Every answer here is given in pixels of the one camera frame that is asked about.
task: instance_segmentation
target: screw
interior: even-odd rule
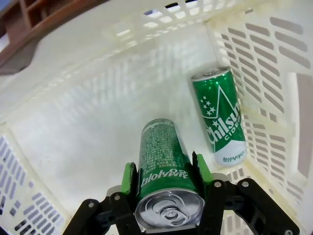
[[[285,235],[293,235],[293,232],[290,229],[288,229],[285,231]]]
[[[220,186],[222,186],[222,184],[221,184],[220,182],[215,182],[215,183],[214,183],[214,186],[217,187],[217,188],[219,188]]]
[[[248,186],[249,186],[249,183],[248,183],[247,181],[243,181],[242,185],[243,185],[244,187],[248,187]]]

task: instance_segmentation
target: can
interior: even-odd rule
[[[141,134],[135,217],[145,229],[197,224],[201,218],[204,200],[176,130],[171,120],[160,118]]]
[[[215,161],[224,166],[241,163],[247,147],[230,68],[206,69],[191,80]]]

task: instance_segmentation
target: plastic crate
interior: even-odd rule
[[[49,34],[30,67],[1,78],[0,225],[62,232],[83,200],[120,184],[143,126],[162,117],[212,172],[255,179],[310,234],[312,12],[310,0],[111,0]],[[232,168],[214,163],[190,86],[216,61],[232,68],[247,138],[247,160]],[[227,211],[221,234],[251,231]]]

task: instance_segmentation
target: can top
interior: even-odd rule
[[[135,217],[144,228],[173,228],[200,222],[204,200],[184,188],[162,189],[143,198]]]
[[[216,68],[211,68],[211,69],[205,69],[202,70],[201,72],[196,73],[191,77],[191,80],[194,82],[197,81],[205,81],[208,79],[212,79],[215,77],[219,77],[221,75],[224,75],[230,71],[230,67],[216,67]]]

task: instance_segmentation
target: green gripper pad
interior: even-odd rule
[[[135,193],[136,175],[137,169],[135,163],[126,163],[121,185],[121,193],[126,196],[130,196]]]
[[[197,186],[200,188],[200,192],[203,194],[203,198],[207,195],[208,185],[214,180],[202,154],[192,153],[192,163],[195,174],[198,175]]]

